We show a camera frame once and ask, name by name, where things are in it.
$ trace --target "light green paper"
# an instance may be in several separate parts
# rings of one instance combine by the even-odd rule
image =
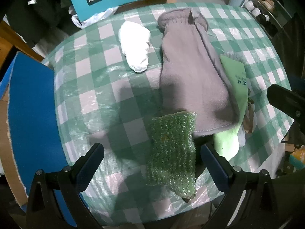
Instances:
[[[238,124],[230,130],[215,133],[213,136],[215,150],[220,156],[225,157],[229,161],[238,153],[239,143],[237,132],[240,129],[245,116],[248,102],[248,87],[246,71],[243,63],[237,62],[226,56],[220,56],[220,60],[225,73],[232,84],[233,94],[239,108]]]

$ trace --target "table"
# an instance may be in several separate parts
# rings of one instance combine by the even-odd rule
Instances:
[[[65,157],[73,164],[94,142],[105,158],[83,192],[97,220],[107,224],[154,221],[198,207],[220,195],[208,171],[196,181],[197,196],[185,203],[164,186],[147,185],[150,118],[162,106],[159,78],[162,33],[157,18],[165,11],[198,7],[209,23],[208,35],[218,54],[234,52],[245,63],[257,128],[230,160],[255,171],[277,147],[292,119],[271,106],[267,88],[290,85],[270,40],[243,8],[212,3],[147,6],[112,16],[69,37],[43,64],[55,71],[55,107]],[[124,21],[151,31],[149,67],[133,72],[121,52],[118,31]]]

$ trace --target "checkered tablecloth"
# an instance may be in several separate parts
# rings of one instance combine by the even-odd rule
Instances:
[[[55,106],[63,150],[69,164],[100,142],[105,157],[83,192],[100,222],[148,222],[200,206],[220,193],[208,171],[196,182],[197,196],[185,203],[164,186],[151,186],[145,165],[151,143],[147,130],[162,106],[159,90],[163,34],[157,18],[165,11],[197,7],[209,23],[218,54],[235,52],[245,63],[257,128],[230,161],[245,171],[258,168],[277,147],[292,119],[268,103],[267,88],[290,89],[270,40],[252,16],[239,7],[209,3],[174,3],[130,10],[81,30],[44,60],[55,71]],[[149,67],[137,74],[122,54],[118,31],[124,21],[151,32]]]

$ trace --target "metal bolt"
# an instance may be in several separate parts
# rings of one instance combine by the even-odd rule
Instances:
[[[67,165],[67,166],[65,166],[64,168],[63,168],[63,171],[64,172],[68,172],[68,171],[70,171],[71,170],[71,166],[70,165]]]
[[[41,169],[39,169],[39,170],[36,171],[36,175],[37,175],[37,176],[39,176],[39,175],[41,175],[41,174],[42,174],[42,170],[41,170]]]
[[[233,170],[235,170],[236,172],[240,172],[242,169],[239,166],[235,165],[233,167]]]
[[[263,173],[265,176],[269,175],[269,172],[268,172],[266,169],[262,169],[262,173]]]

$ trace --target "green and white tablecloth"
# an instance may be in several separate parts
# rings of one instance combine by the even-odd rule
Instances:
[[[55,106],[69,164],[100,142],[105,158],[83,192],[91,212],[108,224],[148,222],[198,207],[220,193],[208,171],[196,182],[197,196],[185,203],[164,186],[150,186],[145,165],[151,143],[147,126],[162,106],[159,77],[163,34],[157,18],[165,11],[198,7],[209,23],[218,54],[244,59],[257,128],[230,161],[255,171],[277,147],[292,119],[268,103],[267,88],[290,89],[282,63],[264,31],[244,9],[211,3],[174,3],[130,10],[100,21],[66,39],[44,60],[55,71]],[[149,67],[137,74],[122,54],[118,31],[124,21],[151,31]]]

